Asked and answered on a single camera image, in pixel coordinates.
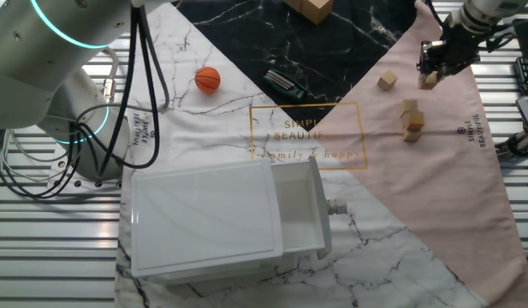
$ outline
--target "wooden block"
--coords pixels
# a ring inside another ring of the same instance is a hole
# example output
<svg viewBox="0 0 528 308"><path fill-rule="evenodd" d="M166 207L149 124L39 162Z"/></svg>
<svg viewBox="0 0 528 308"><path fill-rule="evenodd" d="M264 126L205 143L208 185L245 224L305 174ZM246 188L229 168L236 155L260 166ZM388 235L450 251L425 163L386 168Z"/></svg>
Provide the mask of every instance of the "wooden block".
<svg viewBox="0 0 528 308"><path fill-rule="evenodd" d="M332 12L334 0L301 0L301 14L315 25Z"/></svg>
<svg viewBox="0 0 528 308"><path fill-rule="evenodd" d="M419 88L421 90L433 90L437 83L438 77L436 76L436 72L433 72L425 80L420 79Z"/></svg>
<svg viewBox="0 0 528 308"><path fill-rule="evenodd" d="M402 130L402 138L405 142L416 142L418 141L423 133L421 131L409 131L407 129Z"/></svg>
<svg viewBox="0 0 528 308"><path fill-rule="evenodd" d="M286 5L294 9L296 12L301 12L302 0L282 0Z"/></svg>
<svg viewBox="0 0 528 308"><path fill-rule="evenodd" d="M402 128L418 131L425 125L424 113L421 111L406 111L402 115Z"/></svg>
<svg viewBox="0 0 528 308"><path fill-rule="evenodd" d="M392 71L388 71L380 77L380 80L377 81L377 85L380 86L383 90L389 91L395 85L399 78Z"/></svg>
<svg viewBox="0 0 528 308"><path fill-rule="evenodd" d="M418 111L418 100L417 99L405 99L401 104L402 110L400 117L402 117L407 111Z"/></svg>

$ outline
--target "blue led ring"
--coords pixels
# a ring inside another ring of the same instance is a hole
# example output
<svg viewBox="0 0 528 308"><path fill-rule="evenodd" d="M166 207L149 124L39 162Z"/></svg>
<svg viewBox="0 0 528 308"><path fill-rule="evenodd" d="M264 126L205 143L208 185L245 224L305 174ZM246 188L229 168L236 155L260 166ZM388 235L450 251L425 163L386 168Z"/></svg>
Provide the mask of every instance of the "blue led ring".
<svg viewBox="0 0 528 308"><path fill-rule="evenodd" d="M109 44L91 45L91 44L81 43L80 41L70 38L68 35L66 35L66 33L60 31L55 25L52 24L52 22L49 21L47 16L44 15L43 11L39 7L36 0L32 0L32 6L35 9L35 11L38 13L39 18L41 18L41 20L45 23L45 25L47 25L52 31L54 31L54 33L56 33L59 37L67 40L69 43L77 45L79 47L87 48L87 49L103 49L103 48L108 47Z"/></svg>
<svg viewBox="0 0 528 308"><path fill-rule="evenodd" d="M104 118L104 121L102 122L102 125L100 125L100 127L96 130L96 132L94 132L94 134L96 135L99 131L102 130L102 128L104 128L104 125L106 124L106 121L108 121L108 116L110 115L110 107L105 107L106 108L106 117ZM85 141L86 139L81 139L79 141L75 141L74 143L78 143L78 142L83 142ZM57 140L55 139L56 142L58 143L61 143L61 144L65 144L65 145L69 145L69 141L61 141L61 140Z"/></svg>

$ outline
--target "orange basketball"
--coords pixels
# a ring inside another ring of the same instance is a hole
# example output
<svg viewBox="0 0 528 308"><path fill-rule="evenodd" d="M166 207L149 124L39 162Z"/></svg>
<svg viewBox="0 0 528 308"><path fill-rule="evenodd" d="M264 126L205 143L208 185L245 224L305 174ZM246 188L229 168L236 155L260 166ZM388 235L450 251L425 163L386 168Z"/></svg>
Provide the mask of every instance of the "orange basketball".
<svg viewBox="0 0 528 308"><path fill-rule="evenodd" d="M195 83L202 92L214 93L220 86L220 74L214 68L204 67L197 71Z"/></svg>

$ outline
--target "green object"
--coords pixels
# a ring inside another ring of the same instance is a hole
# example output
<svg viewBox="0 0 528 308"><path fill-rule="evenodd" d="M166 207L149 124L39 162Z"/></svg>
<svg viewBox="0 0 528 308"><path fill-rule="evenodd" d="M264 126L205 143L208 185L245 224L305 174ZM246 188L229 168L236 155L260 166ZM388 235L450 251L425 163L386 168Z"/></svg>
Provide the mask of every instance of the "green object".
<svg viewBox="0 0 528 308"><path fill-rule="evenodd" d="M284 97L295 101L301 101L307 95L307 89L299 82L273 68L265 74L264 82Z"/></svg>

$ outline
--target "black wire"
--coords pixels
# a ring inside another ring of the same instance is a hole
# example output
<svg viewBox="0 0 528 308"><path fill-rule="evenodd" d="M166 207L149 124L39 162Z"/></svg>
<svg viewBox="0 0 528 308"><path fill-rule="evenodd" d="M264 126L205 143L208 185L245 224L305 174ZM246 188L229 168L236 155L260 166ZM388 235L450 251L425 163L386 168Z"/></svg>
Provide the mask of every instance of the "black wire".
<svg viewBox="0 0 528 308"><path fill-rule="evenodd" d="M131 21L130 21L130 46L128 50L128 71L127 78L125 80L125 91L123 93L123 98L121 101L121 107L119 108L116 126L114 127L113 133L111 134L110 146L106 151L104 160L102 161L102 167L98 171L98 175L102 176L108 163L110 162L111 154L116 147L117 137L119 136L119 131L121 130L123 117L127 111L128 104L128 95L130 94L130 88L133 84L133 73L134 73L134 58L136 55L136 30L139 23L140 11L135 7L131 8Z"/></svg>
<svg viewBox="0 0 528 308"><path fill-rule="evenodd" d="M94 145L92 145L91 137L87 132L85 132L79 125L76 127L78 131L80 131L83 134L83 137L85 137L85 140L87 144L89 145L89 148L91 149L92 154L92 160L94 161L94 167L96 168L96 172L98 173L98 156L96 154L96 150L94 149Z"/></svg>
<svg viewBox="0 0 528 308"><path fill-rule="evenodd" d="M3 147L4 147L4 142L5 142L5 130L0 130L0 153L1 151L3 151ZM69 147L70 150L73 149L73 146L72 146L72 143L70 143L70 147ZM71 153L72 151L69 151L68 152L68 164L70 164L71 162ZM7 179L5 178L2 170L0 169L0 178L1 178L1 181L3 182L3 184L5 184L6 187L8 187L12 192L16 193L16 194L19 194L23 197L32 197L32 198L41 198L43 197L46 193L49 193L50 191L52 191L53 189L55 189L56 187L58 187L58 185L60 184L60 182L63 181L64 177L66 176L66 172L64 172L60 178L59 181L56 181L55 182L55 185L53 185L49 190L45 191L45 192L42 192L42 193L38 193L38 194L33 194L31 192L29 192L28 190L24 189L24 187L22 187L18 181L16 181L15 177L11 174L10 170L9 170L9 167L7 167L6 165L3 165L3 169L7 172L7 175L9 176L9 178L13 181L13 183L16 185L16 187L20 188L23 192L18 192L17 190L15 190L11 184L7 181Z"/></svg>
<svg viewBox="0 0 528 308"><path fill-rule="evenodd" d="M161 82L161 87L164 91L164 106L168 106L170 102L170 95L169 95L169 88L167 87L167 82L164 79L163 70L161 69L161 65L159 65L159 59L157 58L157 53L155 52L155 46L153 45L153 39L151 39L151 31L150 27L148 26L147 22L147 14L145 13L145 7L140 7L140 22L142 24L142 27L145 31L146 41L147 45L150 47L150 53L151 58L153 60L153 65L155 66L155 69L157 70L157 76L159 77L159 82Z"/></svg>
<svg viewBox="0 0 528 308"><path fill-rule="evenodd" d="M5 137L5 131L1 130L0 131L0 151L4 147L4 144L3 144L4 143L4 137ZM75 140L73 134L70 135L69 152L68 152L68 166L71 164L71 160L72 160L72 156L73 156L73 152L74 152L74 144L75 144L76 141L77 141L78 152L80 152L81 151L81 142L80 142L80 134L79 133L77 133L77 140ZM5 178L5 176L4 176L4 174L3 174L1 169L0 169L0 178L1 178L2 183L9 190L11 190L13 193L16 193L16 194L18 194L18 195L20 195L22 197L30 197L30 198L36 198L36 199L53 198L53 197L57 196L58 194L60 194L68 186L68 183L71 181L71 179L73 178L75 172L77 171L77 168L79 167L79 162L80 162L80 157L77 157L72 171L68 173L68 171L65 170L64 173L62 173L62 176L61 176L60 180L56 181L55 184L50 189L48 189L47 191L42 192L42 193L34 194L34 193L29 192L28 190L26 190L20 183L18 183L18 181L16 181L15 177L10 173L10 170L9 170L9 168L7 166L3 166L3 169L7 172L9 178L13 181L15 186L17 188L19 188L23 192L17 191L10 183L7 182L7 179ZM62 183L62 181L64 180L66 175L68 175L68 177L67 177L66 181L63 182L63 185L58 189L58 191L52 193L52 191L55 188L57 188L60 185L60 183Z"/></svg>
<svg viewBox="0 0 528 308"><path fill-rule="evenodd" d="M439 26L442 27L444 24L442 23L441 19L438 17L438 14L435 11L435 6L433 5L433 2L431 0L425 0L425 4L427 4L429 9L431 10L433 17L435 17L436 19L436 22L438 22Z"/></svg>
<svg viewBox="0 0 528 308"><path fill-rule="evenodd" d="M80 151L80 150L81 150L81 148L80 148L80 147L81 147L81 143L79 142L79 140L80 140L80 135L79 135L79 134L78 134L78 138L77 138L77 140L78 140L78 142L77 142L77 144L78 144L78 151ZM75 142L75 139L72 138L72 139L70 140L70 143L73 144L74 142ZM58 189L58 191L52 193L52 194L49 195L49 196L44 196L44 195L47 194L47 193L51 193L52 190L54 190L58 185L60 185L60 183L63 181L64 175L67 174L67 170L66 170L66 172L64 172L64 173L62 174L62 178L61 178L61 180L57 181L57 182L55 183L55 185L53 185L52 188L48 189L46 192L42 192L42 193L38 193L38 194L33 194L33 193L29 192L29 191L26 190L21 184L19 184L19 183L16 181L16 179L14 178L14 176L10 173L9 168L5 168L5 171L7 171L7 174L9 175L9 177L11 178L11 180L13 181L13 183L14 183L18 188L20 188L20 189L24 192L24 193L19 193L21 196L23 196L23 197L30 197L30 198L37 198L37 199L48 199L48 198L53 198L53 197L57 196L58 194L60 194L60 193L66 188L66 186L68 185L68 183L71 181L72 177L74 176L75 171L77 171L77 167L79 166L79 161L80 161L80 158L77 157L77 161L76 161L75 164L74 164L74 168L73 168L73 170L69 173L68 178L66 179L66 181L65 181L65 182L63 183L63 185Z"/></svg>
<svg viewBox="0 0 528 308"><path fill-rule="evenodd" d="M142 15L140 17L140 23L139 23L139 30L140 30L140 42L142 45L142 54L144 56L144 66L145 66L145 74L147 78L149 93L150 93L150 100L151 100L151 114L153 117L153 127L154 127L154 134L155 134L155 146L154 146L154 152L151 156L151 159L144 164L141 165L135 165L132 163L126 162L123 158L118 157L117 155L113 154L111 152L111 157L113 157L118 163L123 164L124 166L127 166L131 169L144 169L152 164L155 163L157 160L157 157L159 155L159 149L160 149L160 133L159 133L159 114L157 109L157 99L155 97L155 88L153 85L153 78L151 77L151 62L148 55L148 36L147 34L150 32L149 27L147 26L147 21L143 21L145 19L145 16ZM94 141L106 152L110 151L110 148L106 147L105 144L98 138L98 136L91 130L90 127L88 127L85 123L78 123L78 126L80 128L84 128L94 139Z"/></svg>

